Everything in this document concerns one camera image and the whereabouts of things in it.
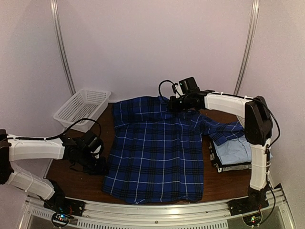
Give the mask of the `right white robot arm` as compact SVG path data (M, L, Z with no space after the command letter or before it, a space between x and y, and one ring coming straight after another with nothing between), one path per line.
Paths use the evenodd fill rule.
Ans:
M271 111L261 96L255 98L200 90L195 79L189 77L172 83L173 96L168 106L170 111L180 112L194 108L216 110L235 115L244 129L250 144L252 173L250 188L261 191L267 186L273 121Z

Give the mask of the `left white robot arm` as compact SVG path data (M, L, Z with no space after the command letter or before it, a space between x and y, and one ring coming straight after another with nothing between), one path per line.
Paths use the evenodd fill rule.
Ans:
M69 204L62 189L54 182L42 179L18 166L13 161L27 159L68 160L79 164L88 175L104 176L108 173L106 158L102 156L103 141L92 131L82 137L72 138L65 134L39 138L9 135L0 131L0 183L12 185L25 192L34 193L58 212L64 212Z

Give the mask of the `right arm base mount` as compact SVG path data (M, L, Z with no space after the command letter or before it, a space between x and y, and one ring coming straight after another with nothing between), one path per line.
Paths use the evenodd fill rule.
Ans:
M261 190L248 187L248 196L240 199L232 199L227 203L231 216L258 211L260 208L268 207L269 203L266 198L267 190L267 186Z

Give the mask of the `blue plaid long sleeve shirt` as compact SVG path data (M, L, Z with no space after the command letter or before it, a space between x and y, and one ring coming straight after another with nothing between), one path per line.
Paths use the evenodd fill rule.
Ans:
M172 113L160 97L117 102L112 117L102 191L129 204L201 200L203 137L223 144L244 134L239 122L219 123L196 110Z

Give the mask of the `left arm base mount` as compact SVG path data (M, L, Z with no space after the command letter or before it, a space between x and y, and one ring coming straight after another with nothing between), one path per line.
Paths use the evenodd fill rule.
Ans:
M50 182L54 187L55 193L50 199L43 200L43 206L55 212L81 217L85 207L85 202L67 198L57 182L53 180L50 180Z

